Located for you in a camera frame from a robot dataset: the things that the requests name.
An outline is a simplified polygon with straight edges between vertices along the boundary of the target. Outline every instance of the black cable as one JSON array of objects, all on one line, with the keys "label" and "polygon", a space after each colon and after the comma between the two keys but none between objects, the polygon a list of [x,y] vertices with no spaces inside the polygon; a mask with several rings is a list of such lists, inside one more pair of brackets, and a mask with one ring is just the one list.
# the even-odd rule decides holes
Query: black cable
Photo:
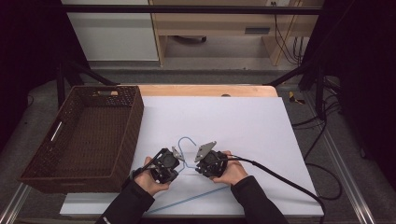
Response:
[{"label": "black cable", "polygon": [[308,158],[309,154],[312,152],[312,149],[314,149],[315,145],[317,144],[318,140],[320,139],[320,137],[323,135],[324,130],[326,129],[327,126],[327,121],[324,122],[324,126],[322,127],[322,129],[320,130],[320,133],[318,134],[317,138],[315,139],[314,143],[312,144],[312,146],[308,149],[308,151],[305,153],[304,155],[304,161],[306,161],[306,158]]},{"label": "black cable", "polygon": [[326,172],[329,175],[331,175],[332,177],[334,177],[335,181],[338,184],[338,194],[336,196],[334,196],[334,197],[319,196],[319,198],[324,199],[324,200],[328,200],[328,201],[335,201],[335,200],[338,200],[339,198],[341,198],[341,196],[343,195],[343,187],[342,187],[341,181],[338,179],[338,177],[333,172],[331,172],[330,170],[328,170],[328,169],[326,169],[326,168],[324,168],[322,166],[316,165],[314,163],[306,162],[305,165],[317,167],[320,170],[323,170],[324,172]]},{"label": "black cable", "polygon": [[303,128],[293,128],[293,130],[306,130],[306,129],[312,129],[312,128],[318,127],[318,126],[320,126],[320,125],[322,125],[322,124],[324,124],[324,122],[321,122],[321,123],[319,123],[319,124],[315,124],[315,125],[312,125],[312,126],[308,126],[308,127],[303,127]]},{"label": "black cable", "polygon": [[304,57],[304,55],[303,55],[303,43],[304,43],[304,37],[303,36],[301,36],[300,37],[301,39],[300,39],[300,50],[299,50],[299,55],[298,55],[298,58],[299,58],[299,60],[300,60],[300,64],[303,62],[303,57]]},{"label": "black cable", "polygon": [[337,108],[335,108],[334,110],[332,110],[332,111],[330,111],[327,115],[330,115],[330,114],[332,114],[332,113],[334,113],[335,111],[340,111],[340,105],[337,107]]},{"label": "black cable", "polygon": [[224,159],[224,160],[212,161],[210,163],[215,163],[215,162],[219,162],[219,161],[247,161],[247,162],[251,163],[252,165],[259,167],[260,169],[264,170],[264,172],[268,173],[269,175],[272,175],[273,177],[275,177],[275,178],[281,180],[282,182],[294,187],[295,189],[297,189],[299,191],[302,191],[303,193],[307,194],[308,196],[313,198],[315,201],[317,201],[319,203],[321,209],[323,210],[323,217],[320,218],[319,223],[320,224],[323,223],[325,215],[326,215],[326,207],[324,206],[324,203],[320,200],[320,198],[317,195],[315,195],[311,191],[309,191],[309,190],[307,190],[307,189],[305,189],[305,188],[303,188],[303,187],[301,187],[301,186],[289,181],[285,177],[275,173],[274,171],[268,169],[267,167],[259,164],[256,161],[250,161],[250,160],[247,160],[247,159],[244,159],[244,158],[241,158],[241,157],[237,157],[237,156],[234,156],[234,157],[236,157],[236,158],[229,158],[229,159]]},{"label": "black cable", "polygon": [[293,41],[293,57],[294,57],[294,59],[296,59],[296,60],[298,59],[298,55],[296,54],[297,39],[298,39],[298,37],[295,36],[295,37],[294,37],[294,41]]},{"label": "black cable", "polygon": [[293,59],[294,62],[291,62],[291,61],[290,61],[288,55],[285,53],[285,50],[283,50],[282,46],[279,44],[279,41],[277,41],[277,36],[276,36],[276,34],[277,34],[277,32],[279,32],[280,38],[281,38],[282,41],[283,41],[283,45],[285,46],[287,53],[288,53],[289,56],[291,57],[291,54],[290,54],[289,49],[288,49],[288,46],[286,45],[286,42],[285,42],[285,40],[283,39],[283,36],[282,36],[282,34],[280,33],[280,31],[279,31],[279,29],[278,29],[278,27],[277,27],[277,18],[276,18],[276,14],[274,15],[274,18],[275,18],[275,41],[276,41],[277,45],[280,47],[280,50],[282,50],[283,54],[285,55],[286,60],[288,60],[289,63],[297,64],[296,61],[295,61],[295,59]]},{"label": "black cable", "polygon": [[[333,102],[333,103],[331,103],[324,111],[326,112],[326,111],[332,109],[332,107],[333,107],[334,105],[336,105],[336,104],[339,104],[339,103],[338,103],[338,102]],[[312,121],[314,121],[314,120],[316,120],[316,119],[318,119],[318,116],[314,116],[314,117],[311,118],[311,119],[308,119],[308,120],[305,120],[305,121],[301,121],[301,122],[298,122],[298,123],[293,123],[293,124],[291,124],[291,127],[301,126],[301,125],[310,123],[310,122],[312,122]]]},{"label": "black cable", "polygon": [[330,98],[332,98],[332,97],[335,97],[335,98],[337,98],[337,100],[338,100],[338,94],[332,94],[332,95],[326,97],[326,99],[324,100],[324,102],[327,102],[327,101],[328,101]]}]

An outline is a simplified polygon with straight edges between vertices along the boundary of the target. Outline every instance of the wicker basket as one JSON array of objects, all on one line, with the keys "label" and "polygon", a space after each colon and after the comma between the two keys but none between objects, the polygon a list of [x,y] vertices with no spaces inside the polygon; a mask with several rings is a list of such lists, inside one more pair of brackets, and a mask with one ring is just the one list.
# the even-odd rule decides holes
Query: wicker basket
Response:
[{"label": "wicker basket", "polygon": [[136,86],[74,87],[20,181],[44,193],[120,191],[143,110]]}]

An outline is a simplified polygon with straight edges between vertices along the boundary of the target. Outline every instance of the metal frame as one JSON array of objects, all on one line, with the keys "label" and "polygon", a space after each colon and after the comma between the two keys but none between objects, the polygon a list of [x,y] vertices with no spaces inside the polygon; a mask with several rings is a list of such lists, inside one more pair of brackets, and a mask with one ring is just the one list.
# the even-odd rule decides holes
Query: metal frame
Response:
[{"label": "metal frame", "polygon": [[[314,107],[314,99],[311,96],[311,93],[303,92],[304,98],[307,100],[309,108],[311,109],[312,114],[315,114],[316,110]],[[332,164],[334,165],[335,171],[337,172],[340,181],[346,191],[346,194],[352,203],[352,206],[355,210],[356,216],[362,224],[375,224],[374,217],[368,207],[366,201],[364,200],[361,191],[359,190],[358,185],[355,182],[355,179],[347,168],[346,163],[344,162],[341,154],[338,150],[337,145],[334,143],[332,136],[329,130],[325,130],[323,133],[323,138],[325,141],[326,149],[329,153],[329,156],[332,160]]]},{"label": "metal frame", "polygon": [[[331,13],[337,13],[339,11],[335,10],[323,10],[321,7],[213,7],[213,6],[125,6],[125,5],[62,5],[62,6],[42,6],[44,10],[59,11],[60,13],[72,12],[72,13],[206,13],[206,14],[276,14],[276,15],[326,15]],[[326,57],[322,57],[320,55],[323,54],[323,51],[329,48],[327,44],[330,42],[337,40],[337,36],[334,36],[334,30],[337,28],[337,25],[340,24],[341,20],[336,23],[332,30],[332,35],[327,36],[327,38],[323,41],[325,45],[321,45],[320,50],[317,50],[313,60],[303,63],[299,68],[290,71],[285,76],[269,83],[271,86],[277,86],[281,84],[283,81],[294,77],[296,75],[300,75],[303,72],[306,72],[308,69],[312,67],[316,67],[318,64],[321,64],[325,61]],[[64,90],[62,88],[63,85],[63,68],[60,67],[58,71],[58,82],[60,82],[58,86],[58,91]],[[314,107],[312,103],[309,103],[312,111],[314,112]],[[371,224],[375,223],[374,218],[368,208],[366,202],[364,201],[361,192],[356,185],[351,173],[348,171],[347,166],[345,165],[341,155],[338,152],[338,149],[330,136],[330,133],[326,130],[325,141],[328,146],[329,154],[332,158],[332,162],[334,164],[337,173],[341,177],[341,181],[345,187],[346,193],[349,197],[349,200],[352,202],[352,205],[355,209],[355,212],[361,223]],[[20,184],[17,189],[14,197],[12,198],[10,204],[7,209],[0,216],[0,223],[12,223],[16,218],[18,212],[20,211],[25,199],[27,198],[30,187]]]}]

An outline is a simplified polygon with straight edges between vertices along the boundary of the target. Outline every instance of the white table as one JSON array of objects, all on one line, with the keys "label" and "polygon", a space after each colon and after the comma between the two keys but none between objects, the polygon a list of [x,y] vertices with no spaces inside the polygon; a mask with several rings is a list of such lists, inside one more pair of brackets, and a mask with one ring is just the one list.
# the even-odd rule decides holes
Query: white table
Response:
[{"label": "white table", "polygon": [[[315,193],[304,165],[282,99],[278,97],[145,96],[145,112],[132,169],[143,165],[162,147],[180,146],[189,166],[200,145],[217,141],[214,150],[257,161],[288,180]],[[317,217],[323,212],[312,198],[243,162],[256,176],[268,198],[285,216]],[[115,193],[68,194],[62,215],[99,216]],[[241,217],[242,206],[229,187],[213,184],[186,167],[168,191],[155,195],[145,217]]]}]

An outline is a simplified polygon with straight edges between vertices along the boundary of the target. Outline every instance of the basket handle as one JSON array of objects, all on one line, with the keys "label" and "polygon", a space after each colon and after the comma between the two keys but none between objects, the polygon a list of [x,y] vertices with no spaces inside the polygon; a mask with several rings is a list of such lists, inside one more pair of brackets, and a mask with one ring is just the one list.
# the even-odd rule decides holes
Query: basket handle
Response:
[{"label": "basket handle", "polygon": [[119,95],[119,91],[116,87],[105,87],[96,90],[98,96],[116,96]]},{"label": "basket handle", "polygon": [[55,126],[55,127],[56,128],[54,130],[54,133],[52,134],[52,137],[50,139],[51,142],[55,142],[56,141],[56,139],[59,136],[59,133],[61,132],[62,128],[64,127],[64,124],[61,121],[59,121],[58,126]]}]

